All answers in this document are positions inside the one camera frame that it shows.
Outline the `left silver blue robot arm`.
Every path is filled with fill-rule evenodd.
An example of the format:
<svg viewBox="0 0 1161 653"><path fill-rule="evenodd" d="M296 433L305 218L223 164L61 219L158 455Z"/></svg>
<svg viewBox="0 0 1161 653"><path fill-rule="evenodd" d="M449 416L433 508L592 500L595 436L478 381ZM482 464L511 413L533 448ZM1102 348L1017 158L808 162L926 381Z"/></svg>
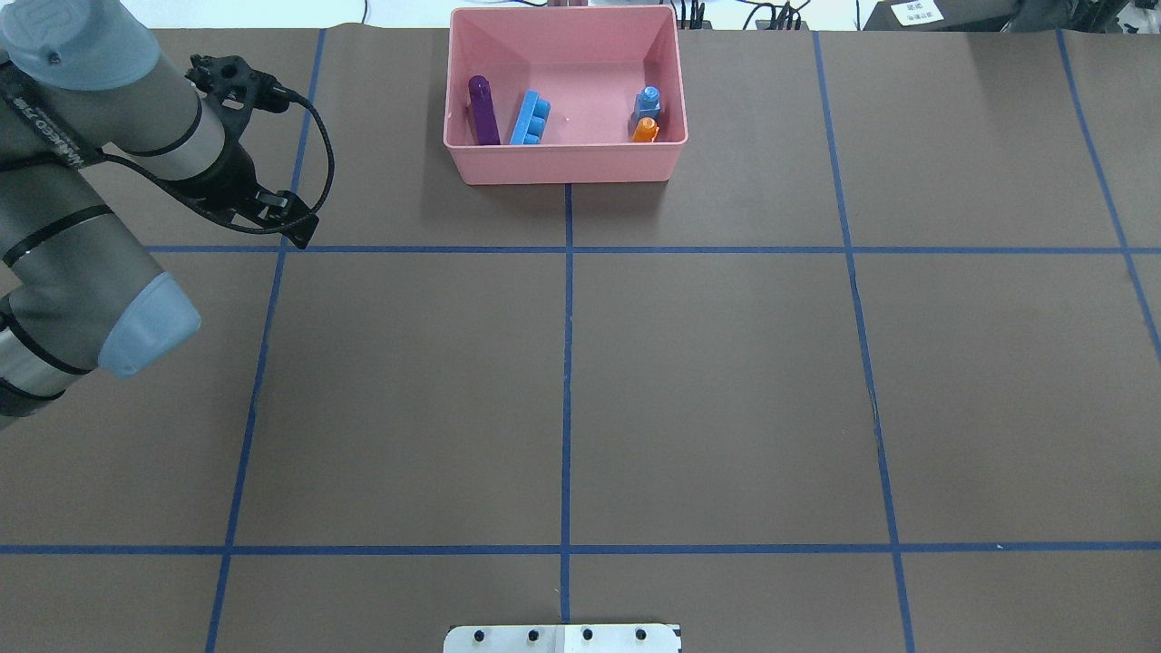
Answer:
<svg viewBox="0 0 1161 653"><path fill-rule="evenodd" d="M239 234L307 247L318 204L269 191L241 144L253 112L312 102L239 55L179 71L120 1L3 5L3 426L94 369L134 376L192 338L200 314L82 170L117 164Z"/></svg>

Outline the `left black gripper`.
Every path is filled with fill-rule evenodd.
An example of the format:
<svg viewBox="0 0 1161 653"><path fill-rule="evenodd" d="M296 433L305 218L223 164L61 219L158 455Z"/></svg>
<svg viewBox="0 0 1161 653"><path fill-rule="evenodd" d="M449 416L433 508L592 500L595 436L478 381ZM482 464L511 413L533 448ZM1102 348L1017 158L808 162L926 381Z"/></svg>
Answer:
<svg viewBox="0 0 1161 653"><path fill-rule="evenodd" d="M265 191L257 181L252 157L238 139L199 175L170 181L171 196L203 218L245 218L254 227L281 234L296 249L307 249L319 217L293 191Z"/></svg>

